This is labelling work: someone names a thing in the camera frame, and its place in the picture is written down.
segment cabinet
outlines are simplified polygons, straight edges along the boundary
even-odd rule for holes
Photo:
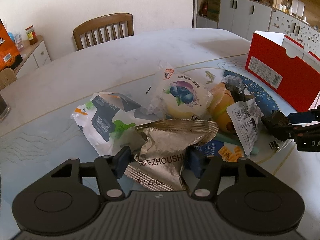
[[[318,57],[320,56],[320,33],[294,16],[274,9],[269,31],[284,33],[303,45],[305,51],[311,51]]]
[[[33,54],[25,61],[22,68],[16,74],[17,78],[24,76],[32,71],[35,71],[38,68],[37,62]]]
[[[252,36],[255,31],[268,31],[271,11],[272,9],[269,6],[253,2],[247,40],[252,41]]]
[[[299,21],[295,40],[303,45],[305,51],[311,51],[313,54],[320,56],[319,37],[320,33],[310,27],[310,25]]]
[[[209,18],[197,15],[196,28],[217,28],[217,22],[210,20]]]
[[[251,41],[253,32],[268,31],[271,11],[251,0],[220,0],[218,28]]]
[[[270,32],[284,33],[295,39],[299,20],[289,14],[273,9],[270,21]]]
[[[34,45],[30,45],[29,41],[26,41],[24,44],[25,49],[20,52],[23,61],[16,69],[14,69],[17,78],[35,71],[37,68],[51,62],[42,36],[38,35],[37,38],[38,42]]]
[[[234,11],[231,32],[246,39],[252,14],[252,1],[235,0]]]
[[[231,32],[235,0],[220,0],[218,28]]]

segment white table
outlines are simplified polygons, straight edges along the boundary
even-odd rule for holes
[[[143,100],[160,60],[190,75],[197,75],[192,72],[201,68],[229,69],[267,90],[244,70],[249,47],[247,40],[219,29],[142,33],[74,52],[2,90],[12,111],[0,123],[0,240],[7,240],[18,231],[11,213],[11,203],[18,192],[68,158],[79,157],[81,162],[88,162],[98,157],[70,119],[75,107],[93,93],[107,90]],[[277,103],[282,100],[275,93],[272,97]],[[283,105],[284,109],[280,109],[285,114],[292,111]],[[283,152],[261,151],[253,160],[303,197],[306,212],[298,231],[307,239],[318,240],[320,154],[297,152],[291,143]],[[96,189],[93,180],[84,183]],[[126,177],[119,183],[125,192],[133,185]]]

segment black robot gripper base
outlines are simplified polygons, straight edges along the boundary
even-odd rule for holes
[[[131,161],[129,147],[91,163],[65,161],[15,197],[21,232],[14,239],[303,239],[295,231],[304,213],[300,195],[247,158],[223,162],[189,147],[186,167],[200,178],[191,195],[125,196],[117,179]],[[217,195],[223,176],[235,184]],[[83,177],[96,177],[100,195]]]

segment glass cup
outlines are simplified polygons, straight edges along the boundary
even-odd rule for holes
[[[0,122],[6,118],[9,112],[10,112],[10,107],[0,94]]]

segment white snack bag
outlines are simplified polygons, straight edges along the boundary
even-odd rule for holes
[[[154,114],[143,114],[132,99],[111,92],[93,94],[71,117],[100,156],[114,156],[123,146],[139,149],[145,141],[135,126],[158,120]]]
[[[238,101],[228,106],[227,113],[235,127],[244,153],[249,155],[254,142],[258,138],[258,121],[261,117],[260,108],[252,98],[246,102]]]
[[[167,66],[156,74],[149,113],[162,118],[206,119],[213,96],[202,84]]]

